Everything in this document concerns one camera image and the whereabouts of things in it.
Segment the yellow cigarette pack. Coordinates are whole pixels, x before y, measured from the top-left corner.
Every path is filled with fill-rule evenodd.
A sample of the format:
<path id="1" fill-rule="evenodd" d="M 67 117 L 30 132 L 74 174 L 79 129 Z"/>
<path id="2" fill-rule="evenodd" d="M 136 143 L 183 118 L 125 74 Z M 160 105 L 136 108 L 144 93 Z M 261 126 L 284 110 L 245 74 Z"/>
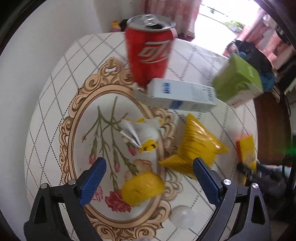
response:
<path id="1" fill-rule="evenodd" d="M 255 149 L 253 135 L 247 135 L 237 140 L 236 150 L 239 161 L 248 168 L 256 170 L 257 153 Z"/>

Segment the yellow snack bag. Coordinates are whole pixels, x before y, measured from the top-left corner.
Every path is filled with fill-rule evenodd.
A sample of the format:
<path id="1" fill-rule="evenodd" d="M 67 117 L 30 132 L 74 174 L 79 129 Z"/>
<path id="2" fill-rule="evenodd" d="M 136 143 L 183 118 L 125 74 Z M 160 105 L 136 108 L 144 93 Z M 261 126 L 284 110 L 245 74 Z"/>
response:
<path id="1" fill-rule="evenodd" d="M 184 135 L 177 153 L 159 161 L 159 164 L 196 180 L 193 172 L 194 159 L 202 158 L 211 168 L 216 155 L 227 152 L 229 149 L 189 113 L 186 116 Z"/>

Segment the green white tissue box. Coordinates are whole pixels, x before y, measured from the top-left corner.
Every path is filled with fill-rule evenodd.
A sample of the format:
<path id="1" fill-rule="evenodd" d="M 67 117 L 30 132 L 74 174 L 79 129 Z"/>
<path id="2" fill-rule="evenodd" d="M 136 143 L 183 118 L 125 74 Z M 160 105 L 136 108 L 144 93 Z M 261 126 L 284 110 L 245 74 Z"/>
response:
<path id="1" fill-rule="evenodd" d="M 233 108 L 263 94 L 258 71 L 237 54 L 215 75 L 212 86 L 216 97 Z"/>

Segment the white blue carton box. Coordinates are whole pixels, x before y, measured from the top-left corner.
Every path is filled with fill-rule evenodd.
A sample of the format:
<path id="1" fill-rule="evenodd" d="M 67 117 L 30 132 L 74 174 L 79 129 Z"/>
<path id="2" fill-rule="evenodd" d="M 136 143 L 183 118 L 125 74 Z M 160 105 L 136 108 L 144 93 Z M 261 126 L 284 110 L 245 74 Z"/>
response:
<path id="1" fill-rule="evenodd" d="M 197 83 L 154 78 L 146 89 L 132 85 L 135 99 L 150 108 L 165 108 L 206 113 L 216 106 L 213 87 Z"/>

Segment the red cola can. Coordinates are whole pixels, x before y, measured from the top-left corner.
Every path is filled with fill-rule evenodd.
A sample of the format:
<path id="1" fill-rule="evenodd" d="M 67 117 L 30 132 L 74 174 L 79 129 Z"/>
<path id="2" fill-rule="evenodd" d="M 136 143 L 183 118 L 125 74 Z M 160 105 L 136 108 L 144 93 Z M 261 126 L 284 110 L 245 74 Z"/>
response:
<path id="1" fill-rule="evenodd" d="M 146 87 L 163 78 L 177 37 L 176 23 L 166 16 L 143 14 L 130 18 L 125 29 L 127 57 L 133 81 Z"/>

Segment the white plastic round lid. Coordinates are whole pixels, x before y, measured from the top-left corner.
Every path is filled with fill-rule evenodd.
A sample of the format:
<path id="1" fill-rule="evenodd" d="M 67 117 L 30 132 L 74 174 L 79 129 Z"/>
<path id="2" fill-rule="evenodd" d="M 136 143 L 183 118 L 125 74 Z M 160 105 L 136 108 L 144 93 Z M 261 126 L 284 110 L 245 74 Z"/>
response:
<path id="1" fill-rule="evenodd" d="M 188 230 L 194 225 L 196 214 L 189 206 L 180 205 L 171 210 L 169 219 L 176 228 Z"/>

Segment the yellow lemon peel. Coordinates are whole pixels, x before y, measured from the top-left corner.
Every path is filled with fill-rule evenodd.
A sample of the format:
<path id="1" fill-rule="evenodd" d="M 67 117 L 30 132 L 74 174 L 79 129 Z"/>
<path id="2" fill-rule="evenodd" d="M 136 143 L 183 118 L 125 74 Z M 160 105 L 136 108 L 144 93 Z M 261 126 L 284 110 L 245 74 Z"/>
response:
<path id="1" fill-rule="evenodd" d="M 121 189 L 124 202 L 140 206 L 144 201 L 160 195 L 165 190 L 164 180 L 153 172 L 144 172 L 128 180 Z"/>

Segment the patterned white tablecloth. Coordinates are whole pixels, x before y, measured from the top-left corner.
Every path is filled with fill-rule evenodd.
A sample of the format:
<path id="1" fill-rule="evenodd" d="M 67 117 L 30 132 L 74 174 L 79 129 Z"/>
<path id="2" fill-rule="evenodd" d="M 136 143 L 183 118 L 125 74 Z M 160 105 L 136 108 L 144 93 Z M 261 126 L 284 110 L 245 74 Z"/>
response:
<path id="1" fill-rule="evenodd" d="M 33 206 L 43 183 L 64 185 L 103 157 L 106 173 L 84 208 L 103 240 L 197 240 L 215 206 L 196 180 L 159 164 L 180 144 L 187 112 L 138 102 L 132 84 L 123 33 L 88 35 L 72 44 L 46 81 L 30 123 L 25 151 L 29 202 Z M 140 153 L 129 147 L 120 133 L 126 118 L 160 118 L 158 148 Z M 130 206 L 121 189 L 144 172 L 159 175 L 165 190 L 140 206 Z M 169 219 L 180 205 L 196 214 L 188 230 L 176 228 Z M 70 240 L 79 240 L 65 204 L 59 207 Z"/>

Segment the crumpled white yellow wrapper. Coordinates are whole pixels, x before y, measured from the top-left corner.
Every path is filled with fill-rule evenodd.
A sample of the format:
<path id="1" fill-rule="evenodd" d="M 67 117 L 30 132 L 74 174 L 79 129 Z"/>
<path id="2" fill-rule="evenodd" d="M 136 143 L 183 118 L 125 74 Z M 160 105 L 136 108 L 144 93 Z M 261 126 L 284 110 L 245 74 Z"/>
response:
<path id="1" fill-rule="evenodd" d="M 140 153 L 152 152 L 158 148 L 162 124 L 160 118 L 140 118 L 136 121 L 126 118 L 121 121 L 120 133 L 129 147 L 136 148 Z"/>

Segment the blue clothes pile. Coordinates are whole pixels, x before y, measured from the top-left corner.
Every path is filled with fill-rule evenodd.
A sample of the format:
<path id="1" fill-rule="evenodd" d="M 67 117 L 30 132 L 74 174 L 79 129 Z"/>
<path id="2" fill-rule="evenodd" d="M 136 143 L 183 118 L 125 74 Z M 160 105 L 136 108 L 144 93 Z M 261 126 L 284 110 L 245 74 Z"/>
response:
<path id="1" fill-rule="evenodd" d="M 231 53 L 239 53 L 241 58 L 258 71 L 264 92 L 269 92 L 273 89 L 275 75 L 271 62 L 255 47 L 254 42 L 234 40 L 227 45 L 226 50 Z"/>

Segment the pink floral curtain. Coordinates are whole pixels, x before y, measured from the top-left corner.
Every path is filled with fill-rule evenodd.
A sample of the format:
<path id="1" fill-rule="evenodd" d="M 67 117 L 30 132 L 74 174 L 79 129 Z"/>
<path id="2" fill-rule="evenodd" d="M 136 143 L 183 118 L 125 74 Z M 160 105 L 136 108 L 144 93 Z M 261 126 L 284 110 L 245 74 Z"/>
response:
<path id="1" fill-rule="evenodd" d="M 180 38 L 191 41 L 195 38 L 195 21 L 201 0 L 152 0 L 142 1 L 144 14 L 162 15 L 176 23 L 175 29 Z"/>

